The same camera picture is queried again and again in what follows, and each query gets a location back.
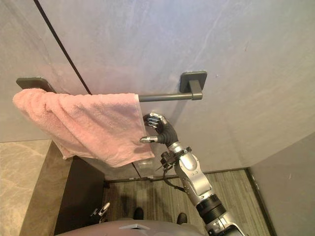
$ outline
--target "black cable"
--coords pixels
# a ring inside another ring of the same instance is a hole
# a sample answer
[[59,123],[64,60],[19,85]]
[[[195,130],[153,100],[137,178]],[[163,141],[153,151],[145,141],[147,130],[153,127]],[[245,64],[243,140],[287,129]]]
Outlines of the black cable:
[[79,80],[81,81],[82,85],[84,86],[84,88],[86,89],[86,91],[91,94],[91,91],[89,90],[88,86],[85,84],[81,74],[79,73],[77,67],[74,65],[72,59],[70,58],[68,52],[66,51],[66,49],[63,46],[63,43],[61,43],[61,40],[59,39],[56,31],[54,30],[52,24],[50,23],[46,13],[44,12],[43,8],[41,7],[40,3],[38,0],[33,0],[35,5],[37,6],[37,9],[39,10],[41,16],[43,17],[44,21],[46,22],[48,28],[50,29],[50,32],[53,34],[55,40],[57,41],[60,49],[62,50],[63,54],[65,55],[65,57],[68,59],[68,62],[70,63],[72,69],[74,70],[74,72],[77,74],[77,76],[79,77]]
[[180,190],[180,191],[182,191],[182,192],[185,192],[184,188],[182,188],[182,187],[180,187],[180,186],[173,185],[173,184],[172,184],[170,181],[168,181],[168,179],[166,178],[165,174],[166,174],[170,169],[172,169],[172,168],[173,168],[173,166],[164,169],[164,172],[163,172],[163,180],[164,180],[164,182],[165,182],[167,185],[169,185],[169,186],[171,186],[171,187],[173,187],[173,188],[175,188],[175,189],[178,189],[178,190]]

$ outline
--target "black shoe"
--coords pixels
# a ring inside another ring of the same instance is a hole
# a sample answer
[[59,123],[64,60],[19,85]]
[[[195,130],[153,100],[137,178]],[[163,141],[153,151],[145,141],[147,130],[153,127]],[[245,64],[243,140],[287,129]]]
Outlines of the black shoe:
[[187,223],[187,216],[185,213],[179,213],[176,224],[181,225],[184,223]]
[[137,207],[137,209],[133,213],[134,220],[143,220],[143,209],[141,207]]

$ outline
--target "wooden floor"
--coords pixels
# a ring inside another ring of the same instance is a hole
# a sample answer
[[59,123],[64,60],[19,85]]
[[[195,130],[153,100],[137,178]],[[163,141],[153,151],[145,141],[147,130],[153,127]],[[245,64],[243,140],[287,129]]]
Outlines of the wooden floor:
[[[225,208],[233,214],[245,233],[250,236],[270,235],[244,170],[206,176]],[[180,185],[178,178],[170,181]],[[163,181],[111,183],[110,188],[105,189],[104,202],[111,203],[107,214],[110,221],[123,217],[132,218],[137,207],[143,208],[144,218],[147,220],[176,222],[178,214],[184,212],[189,223],[205,233],[203,221],[186,194]]]

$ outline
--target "gray towel bar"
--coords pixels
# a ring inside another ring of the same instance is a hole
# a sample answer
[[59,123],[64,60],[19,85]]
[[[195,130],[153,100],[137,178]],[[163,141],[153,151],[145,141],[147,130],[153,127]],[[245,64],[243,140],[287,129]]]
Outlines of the gray towel bar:
[[[172,101],[172,100],[200,100],[206,82],[207,72],[185,72],[181,75],[180,93],[139,95],[140,102]],[[16,83],[22,89],[41,88],[47,92],[55,92],[47,80],[38,77],[18,78]]]

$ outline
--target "mounting plate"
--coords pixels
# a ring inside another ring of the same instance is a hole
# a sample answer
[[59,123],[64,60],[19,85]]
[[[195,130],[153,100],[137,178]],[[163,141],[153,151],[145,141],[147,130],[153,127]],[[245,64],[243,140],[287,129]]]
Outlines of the mounting plate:
[[201,90],[203,90],[203,87],[205,85],[207,78],[207,72],[206,71],[194,71],[194,72],[185,72],[181,75],[181,84],[179,87],[180,92],[192,92],[189,81],[197,80],[200,83]]
[[46,92],[56,92],[47,80],[40,77],[18,78],[16,83],[22,89],[38,88],[43,89]]

